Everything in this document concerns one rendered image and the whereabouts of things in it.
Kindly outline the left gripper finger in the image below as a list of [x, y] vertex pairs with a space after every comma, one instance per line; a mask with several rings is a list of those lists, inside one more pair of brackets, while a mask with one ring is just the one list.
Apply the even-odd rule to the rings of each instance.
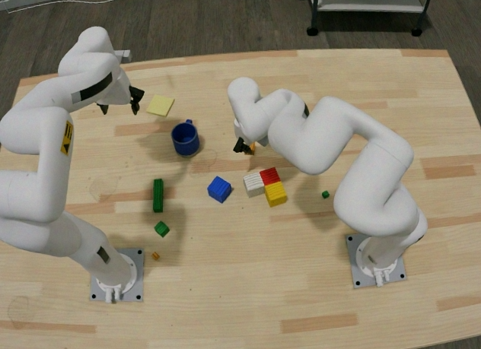
[[[95, 102], [95, 103], [97, 103], [97, 102]], [[100, 109], [102, 110], [103, 114], [106, 115], [109, 106], [108, 105], [101, 105], [101, 104], [98, 104], [98, 103], [97, 103], [97, 105], [100, 106]]]
[[136, 116], [137, 112], [140, 109], [139, 102], [144, 96], [144, 91], [130, 85], [129, 85], [129, 91], [131, 93], [131, 97], [133, 98], [130, 101], [131, 108], [132, 108], [133, 114]]

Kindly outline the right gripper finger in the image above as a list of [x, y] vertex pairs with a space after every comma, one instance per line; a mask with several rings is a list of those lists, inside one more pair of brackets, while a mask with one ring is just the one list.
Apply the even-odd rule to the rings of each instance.
[[234, 152], [236, 153], [239, 153], [239, 152], [244, 152], [245, 154], [252, 154], [252, 151], [251, 151], [251, 148], [249, 145], [245, 145], [244, 144], [244, 140], [239, 137], [236, 145], [234, 146], [234, 149], [233, 149]]

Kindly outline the red cube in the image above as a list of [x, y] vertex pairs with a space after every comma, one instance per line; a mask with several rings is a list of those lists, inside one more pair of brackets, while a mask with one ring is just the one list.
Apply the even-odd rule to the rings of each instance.
[[260, 175], [265, 186], [281, 181], [275, 167], [260, 171]]

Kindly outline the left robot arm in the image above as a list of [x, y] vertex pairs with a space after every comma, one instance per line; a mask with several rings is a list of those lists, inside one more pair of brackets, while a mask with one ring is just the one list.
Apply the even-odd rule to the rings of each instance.
[[28, 252], [68, 256], [97, 279], [106, 303], [131, 290], [138, 272], [102, 230], [64, 210], [74, 144], [69, 113], [104, 97], [119, 65], [131, 60], [130, 50], [113, 50], [104, 28], [90, 27], [63, 57], [58, 77], [40, 82], [0, 121], [4, 148], [40, 155], [37, 172], [0, 170], [0, 240]]

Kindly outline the pale yellow square tile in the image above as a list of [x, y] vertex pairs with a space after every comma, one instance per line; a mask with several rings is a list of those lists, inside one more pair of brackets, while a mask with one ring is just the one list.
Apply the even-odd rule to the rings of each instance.
[[154, 95], [148, 108], [146, 109], [146, 113], [167, 117], [167, 114], [169, 113], [173, 103], [173, 98]]

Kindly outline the blue cube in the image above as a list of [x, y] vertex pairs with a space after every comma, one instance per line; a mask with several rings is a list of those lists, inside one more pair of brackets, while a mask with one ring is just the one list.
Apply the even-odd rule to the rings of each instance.
[[207, 190], [210, 197], [223, 203], [231, 193], [231, 184], [219, 176], [216, 176]]

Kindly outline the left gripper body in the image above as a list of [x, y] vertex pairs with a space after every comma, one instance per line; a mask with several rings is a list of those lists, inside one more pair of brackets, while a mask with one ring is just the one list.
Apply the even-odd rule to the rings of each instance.
[[119, 67], [119, 76], [115, 84], [107, 92], [107, 94], [98, 100], [101, 105], [126, 105], [131, 101], [131, 93], [129, 91], [131, 82], [122, 67]]

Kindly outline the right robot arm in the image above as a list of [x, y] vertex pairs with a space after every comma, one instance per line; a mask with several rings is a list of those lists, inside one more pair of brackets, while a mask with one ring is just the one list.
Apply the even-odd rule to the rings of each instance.
[[303, 173], [326, 172], [354, 134], [368, 140], [342, 178], [333, 207], [344, 224], [371, 236], [361, 242], [355, 260], [360, 271], [382, 287], [382, 278], [390, 280], [399, 256], [428, 229], [425, 215], [400, 181], [413, 162], [412, 147], [337, 97], [323, 97], [310, 115], [304, 101], [290, 90], [261, 97], [251, 78], [237, 78], [228, 86], [228, 99], [245, 138], [264, 147], [269, 143]]

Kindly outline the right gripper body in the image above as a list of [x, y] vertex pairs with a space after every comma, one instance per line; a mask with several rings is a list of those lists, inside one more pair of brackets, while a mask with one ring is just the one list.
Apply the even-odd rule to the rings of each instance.
[[241, 137], [244, 140], [245, 144], [252, 145], [253, 142], [250, 141], [249, 139], [245, 138], [244, 134], [241, 131], [239, 123], [237, 122], [236, 119], [234, 120], [234, 133], [235, 133], [237, 139], [239, 139], [239, 137]]

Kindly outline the dark blue mug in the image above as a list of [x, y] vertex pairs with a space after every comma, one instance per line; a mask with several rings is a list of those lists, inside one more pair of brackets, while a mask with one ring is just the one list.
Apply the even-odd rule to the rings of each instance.
[[191, 119], [187, 119], [186, 122], [181, 122], [174, 126], [171, 132], [171, 137], [175, 151], [180, 157], [194, 157], [199, 152], [199, 136]]

